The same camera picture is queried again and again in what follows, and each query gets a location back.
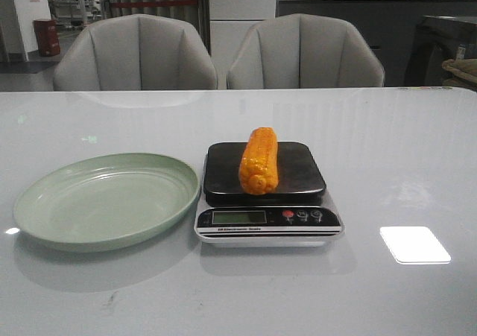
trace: table surface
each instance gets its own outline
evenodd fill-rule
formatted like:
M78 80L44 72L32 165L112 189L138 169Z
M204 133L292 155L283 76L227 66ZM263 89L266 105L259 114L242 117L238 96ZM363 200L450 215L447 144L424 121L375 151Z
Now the table surface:
M346 226L324 247L202 244L193 211L105 253L42 247L13 204L59 167L207 148L271 126L309 146ZM1 335L476 335L477 95L464 89L0 93ZM383 226L425 226L447 264L400 264Z

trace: yellow corn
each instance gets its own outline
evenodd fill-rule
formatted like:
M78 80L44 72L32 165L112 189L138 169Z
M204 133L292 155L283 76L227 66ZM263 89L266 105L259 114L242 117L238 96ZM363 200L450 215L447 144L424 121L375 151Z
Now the yellow corn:
M277 135L271 127L254 130L242 155L238 178L248 194L266 194L278 186Z

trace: green plate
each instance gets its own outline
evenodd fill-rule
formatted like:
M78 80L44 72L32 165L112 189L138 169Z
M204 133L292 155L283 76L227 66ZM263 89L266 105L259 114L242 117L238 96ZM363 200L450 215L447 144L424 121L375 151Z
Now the green plate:
M71 252L127 247L164 232L197 202L200 183L170 156L120 153L63 167L15 203L22 232Z

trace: electronic scale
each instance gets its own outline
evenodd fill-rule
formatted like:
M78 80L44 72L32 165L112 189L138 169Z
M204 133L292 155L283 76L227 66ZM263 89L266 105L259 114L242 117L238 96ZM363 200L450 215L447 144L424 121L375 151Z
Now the electronic scale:
M216 247L317 247L340 237L344 225L304 144L279 142L274 193L242 191L239 166L246 142L210 146L194 230Z

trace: chair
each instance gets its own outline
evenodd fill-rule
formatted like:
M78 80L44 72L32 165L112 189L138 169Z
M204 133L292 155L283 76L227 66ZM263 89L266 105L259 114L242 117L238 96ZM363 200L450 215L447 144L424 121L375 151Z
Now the chair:
M217 89L217 73L191 24L147 14L92 23L53 76L54 90Z
M228 89L383 86L384 69L358 30L329 17L291 14L247 32Z

